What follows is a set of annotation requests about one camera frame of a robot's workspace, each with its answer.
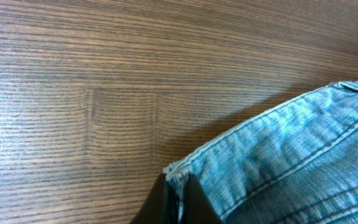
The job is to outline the light blue denim shorts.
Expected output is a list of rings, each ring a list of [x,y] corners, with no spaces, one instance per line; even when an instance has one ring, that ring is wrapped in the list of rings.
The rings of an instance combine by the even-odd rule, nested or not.
[[[197,176],[224,223],[358,223],[358,82],[302,94],[164,169]]]

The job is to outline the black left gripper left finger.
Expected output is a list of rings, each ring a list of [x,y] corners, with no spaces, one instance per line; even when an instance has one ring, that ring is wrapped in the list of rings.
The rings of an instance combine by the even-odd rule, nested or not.
[[[164,214],[165,174],[160,174],[154,182],[140,210],[130,224],[161,224]]]

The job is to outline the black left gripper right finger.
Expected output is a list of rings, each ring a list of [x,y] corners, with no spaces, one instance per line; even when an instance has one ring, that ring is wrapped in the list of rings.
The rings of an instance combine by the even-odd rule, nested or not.
[[[194,174],[188,176],[185,187],[183,223],[223,224]]]

